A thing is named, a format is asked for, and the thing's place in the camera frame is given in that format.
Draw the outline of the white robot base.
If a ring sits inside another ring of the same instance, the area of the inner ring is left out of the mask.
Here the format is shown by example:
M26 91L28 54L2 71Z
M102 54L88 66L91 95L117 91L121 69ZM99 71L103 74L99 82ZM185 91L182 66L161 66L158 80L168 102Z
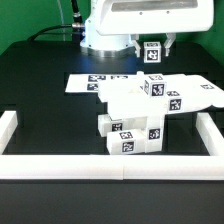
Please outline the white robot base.
M133 54L135 49L130 35L103 36L96 30L96 10L99 0L91 0L91 12L85 21L85 37L80 42L82 53L102 58Z

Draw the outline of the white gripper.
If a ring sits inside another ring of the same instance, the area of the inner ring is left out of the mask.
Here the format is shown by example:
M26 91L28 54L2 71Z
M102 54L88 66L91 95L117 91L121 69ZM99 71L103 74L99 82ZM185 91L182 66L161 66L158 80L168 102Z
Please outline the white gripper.
M175 33L207 31L213 25L214 0L99 0L96 30L101 35L132 34L137 58L141 57L139 34L166 34L165 56Z

